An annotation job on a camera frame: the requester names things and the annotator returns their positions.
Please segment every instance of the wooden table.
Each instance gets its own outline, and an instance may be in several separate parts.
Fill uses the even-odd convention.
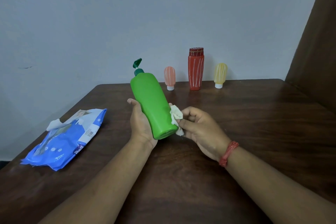
[[[336,203],[336,116],[278,79],[203,82],[189,91],[161,84],[169,102],[210,113],[228,136],[279,171]],[[20,165],[43,133],[0,171],[0,222],[36,223],[88,183],[125,145],[131,130],[129,84],[98,85],[78,109],[107,108],[93,140],[64,169]],[[226,170],[195,143],[177,135],[160,140],[126,199],[116,223],[269,223]]]

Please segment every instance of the red thread bracelet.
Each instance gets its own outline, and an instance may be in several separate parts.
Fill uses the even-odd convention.
[[[229,145],[226,148],[226,152],[225,154],[221,157],[221,159],[219,160],[219,164],[222,167],[226,167],[227,163],[228,163],[228,157],[230,156],[231,152],[236,149],[239,146],[239,143],[232,141],[229,143]]]

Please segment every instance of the green pump bottle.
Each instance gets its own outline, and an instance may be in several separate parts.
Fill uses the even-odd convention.
[[[175,133],[178,127],[171,124],[170,106],[155,76],[138,68],[141,60],[133,63],[136,70],[135,77],[131,80],[131,88],[149,120],[154,139],[163,139]]]

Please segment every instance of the forearm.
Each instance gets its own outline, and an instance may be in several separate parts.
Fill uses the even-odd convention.
[[[152,148],[131,139],[90,183],[41,223],[113,223]]]
[[[336,223],[334,204],[241,147],[226,169],[274,223]]]

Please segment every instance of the yellow bottle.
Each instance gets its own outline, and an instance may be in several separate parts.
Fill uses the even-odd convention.
[[[214,82],[215,87],[217,89],[221,89],[223,87],[223,83],[225,82],[226,72],[228,71],[228,66],[225,63],[219,63],[215,69]]]

